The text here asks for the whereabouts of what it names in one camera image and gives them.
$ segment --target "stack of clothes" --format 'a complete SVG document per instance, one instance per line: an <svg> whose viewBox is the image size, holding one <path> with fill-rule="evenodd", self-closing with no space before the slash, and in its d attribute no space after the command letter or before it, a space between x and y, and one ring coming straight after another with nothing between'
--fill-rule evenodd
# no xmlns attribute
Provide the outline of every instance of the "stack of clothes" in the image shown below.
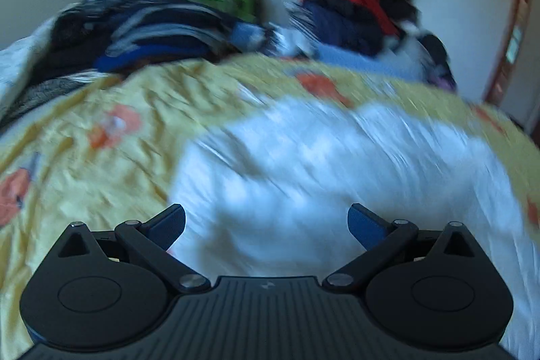
<svg viewBox="0 0 540 360"><path fill-rule="evenodd" d="M47 50L0 126L107 73L196 57L218 61L236 22L187 0L83 0L56 18Z"/></svg>
<svg viewBox="0 0 540 360"><path fill-rule="evenodd" d="M367 57L377 56L380 61L395 59L386 56L391 45L395 53L400 48L412 48L423 80L456 90L444 45L432 34L418 30L418 11L411 0L300 0L286 2L285 8L291 26L314 47L326 49L330 45ZM407 22L415 35L402 28Z"/></svg>

